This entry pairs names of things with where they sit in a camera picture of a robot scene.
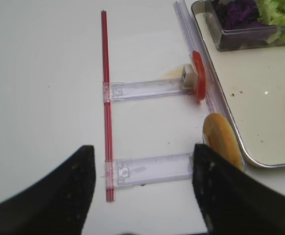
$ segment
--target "white surface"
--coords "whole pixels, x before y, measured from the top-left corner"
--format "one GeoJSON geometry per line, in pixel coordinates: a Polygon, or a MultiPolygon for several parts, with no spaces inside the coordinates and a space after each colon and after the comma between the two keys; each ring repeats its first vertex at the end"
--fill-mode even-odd
{"type": "MultiPolygon", "coordinates": [[[[103,8],[111,81],[158,79],[189,63],[167,0],[0,1],[0,202],[47,175],[81,145],[92,144],[97,184],[83,234],[204,232],[190,180],[121,190],[115,203],[105,202],[103,8]]],[[[113,107],[114,122],[119,120],[113,128],[121,130],[116,156],[188,152],[201,140],[195,130],[202,122],[195,122],[189,97],[140,105],[120,106],[119,112],[135,118],[127,123],[113,107]],[[140,135],[129,138],[134,131],[140,135]]]]}
{"type": "Polygon", "coordinates": [[[285,47],[219,52],[196,18],[248,155],[285,164],[285,47]]]}

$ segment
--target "red straw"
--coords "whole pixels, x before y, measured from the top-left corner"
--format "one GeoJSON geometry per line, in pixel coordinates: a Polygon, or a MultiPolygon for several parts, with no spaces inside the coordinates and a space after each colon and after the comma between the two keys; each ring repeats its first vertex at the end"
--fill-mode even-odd
{"type": "MultiPolygon", "coordinates": [[[[101,12],[102,25],[102,62],[103,62],[103,82],[110,82],[109,74],[109,53],[108,53],[108,26],[107,26],[107,12],[101,12]]],[[[112,119],[111,119],[111,102],[104,102],[104,127],[105,127],[105,161],[112,161],[112,119]]],[[[113,178],[113,172],[109,171],[107,177],[113,178]]],[[[114,188],[106,190],[107,202],[115,200],[114,188]]]]}

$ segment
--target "plastic container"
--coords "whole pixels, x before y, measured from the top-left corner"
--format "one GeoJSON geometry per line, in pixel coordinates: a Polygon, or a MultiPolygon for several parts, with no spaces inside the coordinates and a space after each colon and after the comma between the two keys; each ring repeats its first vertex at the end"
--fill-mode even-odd
{"type": "MultiPolygon", "coordinates": [[[[205,19],[214,44],[219,51],[285,46],[285,26],[270,25],[268,27],[225,30],[216,15],[212,1],[205,0],[204,2],[205,19]]],[[[192,5],[193,15],[196,14],[194,9],[199,4],[202,4],[202,1],[197,1],[192,5]]]]}

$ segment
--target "shredded lettuce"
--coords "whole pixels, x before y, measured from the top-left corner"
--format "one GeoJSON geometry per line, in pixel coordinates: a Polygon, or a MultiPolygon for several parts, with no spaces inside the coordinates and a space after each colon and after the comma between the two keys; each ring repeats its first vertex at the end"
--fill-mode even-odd
{"type": "MultiPolygon", "coordinates": [[[[260,13],[258,21],[269,25],[285,26],[285,0],[257,0],[260,13]]],[[[277,41],[277,44],[285,43],[285,29],[271,35],[267,43],[277,41]]]]}

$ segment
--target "white table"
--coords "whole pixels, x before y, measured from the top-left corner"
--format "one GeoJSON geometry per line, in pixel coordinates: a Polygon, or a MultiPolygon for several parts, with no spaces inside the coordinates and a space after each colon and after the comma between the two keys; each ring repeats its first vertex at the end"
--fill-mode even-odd
{"type": "MultiPolygon", "coordinates": [[[[105,201],[102,9],[111,81],[158,79],[189,62],[170,0],[0,1],[0,202],[92,144],[97,183],[83,234],[205,232],[190,181],[120,190],[116,202],[105,201]]],[[[193,122],[193,104],[185,101],[113,106],[115,157],[191,152],[202,123],[193,122]]],[[[248,173],[285,194],[285,169],[248,173]]]]}

